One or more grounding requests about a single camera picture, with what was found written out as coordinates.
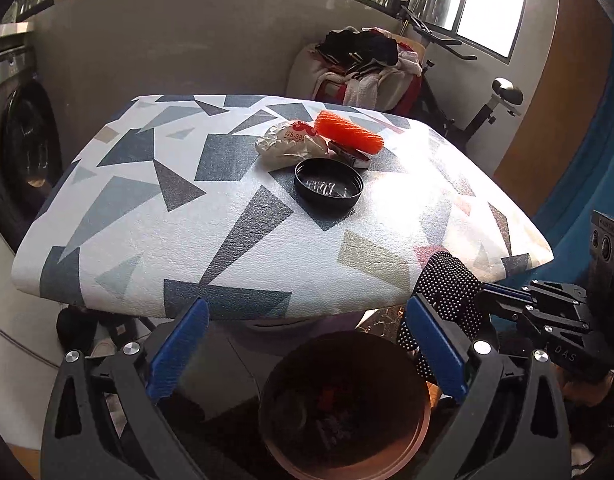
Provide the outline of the geometric patterned table cover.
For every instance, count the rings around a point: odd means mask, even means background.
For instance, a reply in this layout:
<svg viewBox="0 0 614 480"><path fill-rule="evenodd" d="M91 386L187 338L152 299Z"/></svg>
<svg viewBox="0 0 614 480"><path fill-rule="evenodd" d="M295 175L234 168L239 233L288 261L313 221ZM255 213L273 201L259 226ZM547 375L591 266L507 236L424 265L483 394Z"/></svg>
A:
<svg viewBox="0 0 614 480"><path fill-rule="evenodd" d="M317 102L279 96L138 96L80 151L12 266L22 292L172 318L196 299L215 320L310 318L405 302L444 250L495 282L551 261L516 203L423 122L340 106L379 134L347 210L299 196L294 167L257 139Z"/></svg>

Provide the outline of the grey front-load washing machine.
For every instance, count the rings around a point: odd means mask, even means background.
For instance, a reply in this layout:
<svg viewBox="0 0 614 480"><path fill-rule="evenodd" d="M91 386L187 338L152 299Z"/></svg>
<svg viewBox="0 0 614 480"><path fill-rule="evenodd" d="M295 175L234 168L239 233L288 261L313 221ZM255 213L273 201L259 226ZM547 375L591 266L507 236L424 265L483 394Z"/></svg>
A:
<svg viewBox="0 0 614 480"><path fill-rule="evenodd" d="M0 37L0 234L16 250L62 176L59 133L27 34Z"/></svg>

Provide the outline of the black exercise bike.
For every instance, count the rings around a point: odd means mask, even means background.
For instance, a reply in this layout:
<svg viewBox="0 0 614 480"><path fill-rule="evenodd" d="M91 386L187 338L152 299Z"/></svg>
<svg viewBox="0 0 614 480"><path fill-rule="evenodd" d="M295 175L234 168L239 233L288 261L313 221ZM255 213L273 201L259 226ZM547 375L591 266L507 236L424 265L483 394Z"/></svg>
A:
<svg viewBox="0 0 614 480"><path fill-rule="evenodd" d="M489 75L485 55L476 53L464 38L424 21L423 1L394 0L401 30L411 32L425 48L421 91L410 114L465 152L468 141L480 128L496 122L501 110L520 117L525 96L504 77L485 81Z"/></svg>

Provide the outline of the brown round trash bin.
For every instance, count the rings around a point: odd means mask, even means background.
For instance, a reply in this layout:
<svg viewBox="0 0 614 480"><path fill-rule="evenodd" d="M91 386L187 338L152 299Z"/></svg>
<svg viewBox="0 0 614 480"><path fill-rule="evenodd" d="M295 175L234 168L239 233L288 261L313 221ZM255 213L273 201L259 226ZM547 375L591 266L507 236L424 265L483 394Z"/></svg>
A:
<svg viewBox="0 0 614 480"><path fill-rule="evenodd" d="M429 419L429 388L406 351L363 332L292 350L259 406L265 445L296 479L391 478L418 453Z"/></svg>

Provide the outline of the crumpled white plastic wrapper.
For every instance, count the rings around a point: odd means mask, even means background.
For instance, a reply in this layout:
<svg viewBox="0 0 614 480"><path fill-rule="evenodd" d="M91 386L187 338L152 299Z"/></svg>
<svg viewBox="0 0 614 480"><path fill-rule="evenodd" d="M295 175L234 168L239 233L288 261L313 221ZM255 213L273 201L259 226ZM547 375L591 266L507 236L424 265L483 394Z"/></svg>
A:
<svg viewBox="0 0 614 480"><path fill-rule="evenodd" d="M267 167L282 168L312 158L327 158L327 141L308 122L292 120L270 127L255 141L258 160Z"/></svg>

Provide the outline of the orange foam fruit net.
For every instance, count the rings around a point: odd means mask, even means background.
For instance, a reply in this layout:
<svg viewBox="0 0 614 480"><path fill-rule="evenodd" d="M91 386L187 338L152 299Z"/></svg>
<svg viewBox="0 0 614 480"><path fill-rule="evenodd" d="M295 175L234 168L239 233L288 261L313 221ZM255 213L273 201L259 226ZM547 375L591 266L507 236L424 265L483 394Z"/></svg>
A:
<svg viewBox="0 0 614 480"><path fill-rule="evenodd" d="M370 155L379 154L384 148L381 136L329 110L318 114L315 130L326 139Z"/></svg>

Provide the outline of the small dark wrapper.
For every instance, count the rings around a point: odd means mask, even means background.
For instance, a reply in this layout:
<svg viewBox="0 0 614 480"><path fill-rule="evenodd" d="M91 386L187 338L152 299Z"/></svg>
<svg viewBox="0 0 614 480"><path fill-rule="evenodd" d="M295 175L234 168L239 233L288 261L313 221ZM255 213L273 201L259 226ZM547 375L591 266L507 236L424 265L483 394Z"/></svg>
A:
<svg viewBox="0 0 614 480"><path fill-rule="evenodd" d="M369 157L355 148L349 148L332 140L328 142L328 148L337 158L350 167L368 169L370 166Z"/></svg>

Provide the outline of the pile of clothes on chair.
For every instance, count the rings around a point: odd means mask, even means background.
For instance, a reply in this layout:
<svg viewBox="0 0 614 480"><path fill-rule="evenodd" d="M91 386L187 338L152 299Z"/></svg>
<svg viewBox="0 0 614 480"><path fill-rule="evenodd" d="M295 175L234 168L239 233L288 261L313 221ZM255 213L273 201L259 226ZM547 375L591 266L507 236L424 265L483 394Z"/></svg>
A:
<svg viewBox="0 0 614 480"><path fill-rule="evenodd" d="M421 42L377 27L332 30L299 51L285 94L408 116L422 91L425 53Z"/></svg>

